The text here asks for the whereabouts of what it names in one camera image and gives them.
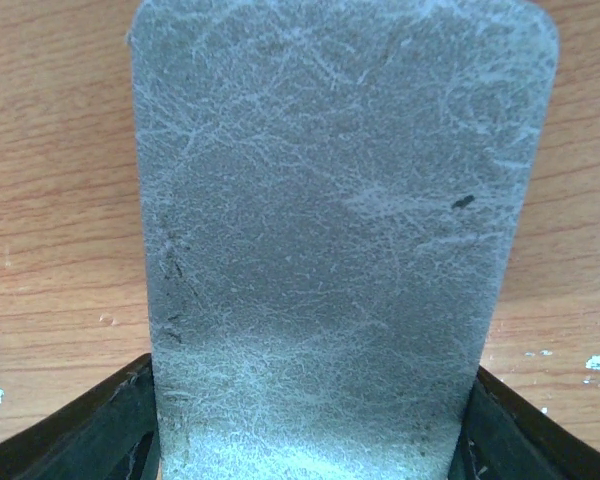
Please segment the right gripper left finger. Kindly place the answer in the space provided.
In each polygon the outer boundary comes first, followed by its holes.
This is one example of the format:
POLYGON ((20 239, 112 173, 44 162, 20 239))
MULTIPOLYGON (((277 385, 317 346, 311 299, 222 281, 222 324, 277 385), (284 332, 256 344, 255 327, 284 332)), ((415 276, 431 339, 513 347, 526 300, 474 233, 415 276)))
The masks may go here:
POLYGON ((159 462, 149 353, 0 443, 0 479, 155 479, 159 462))

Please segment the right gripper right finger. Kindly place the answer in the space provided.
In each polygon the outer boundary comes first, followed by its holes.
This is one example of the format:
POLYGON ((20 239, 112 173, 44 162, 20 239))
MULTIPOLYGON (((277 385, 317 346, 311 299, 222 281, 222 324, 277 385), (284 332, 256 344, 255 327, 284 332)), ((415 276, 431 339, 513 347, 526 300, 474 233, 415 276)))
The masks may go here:
POLYGON ((600 452, 480 368, 447 477, 600 479, 600 452))

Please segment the grey green-lined glasses case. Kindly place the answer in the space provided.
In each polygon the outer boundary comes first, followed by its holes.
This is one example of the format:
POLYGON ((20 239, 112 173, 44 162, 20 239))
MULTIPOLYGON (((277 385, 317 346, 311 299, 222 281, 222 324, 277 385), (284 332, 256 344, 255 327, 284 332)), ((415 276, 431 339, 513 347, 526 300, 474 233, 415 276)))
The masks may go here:
POLYGON ((443 479, 549 103, 529 1, 145 1, 166 479, 443 479))

